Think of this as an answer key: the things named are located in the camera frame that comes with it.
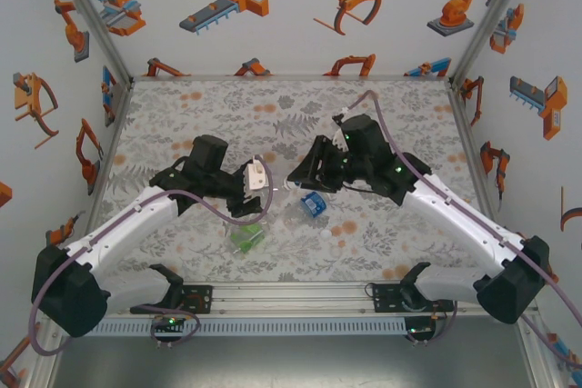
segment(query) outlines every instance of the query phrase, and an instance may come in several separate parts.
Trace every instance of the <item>patterned table surface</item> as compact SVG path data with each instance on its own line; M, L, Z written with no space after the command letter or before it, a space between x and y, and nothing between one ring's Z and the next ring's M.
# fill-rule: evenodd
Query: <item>patterned table surface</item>
M316 135L333 136L331 115L368 88L379 93L386 123L401 148L477 205L445 82L137 82L98 222L133 201L159 170L189 154L192 140L201 134L228 141L223 169L234 171L253 154L262 154L280 184ZM376 118L373 108L371 101L364 102L351 114ZM147 237L114 274L162 263L188 282L374 281L401 278L420 261L474 265L468 253L422 217L374 194L331 194L323 215L288 230L281 213L306 193L280 190L265 241L245 256L232 253L226 224L196 205ZM221 200L212 203L226 209ZM332 236L322 237L323 229Z

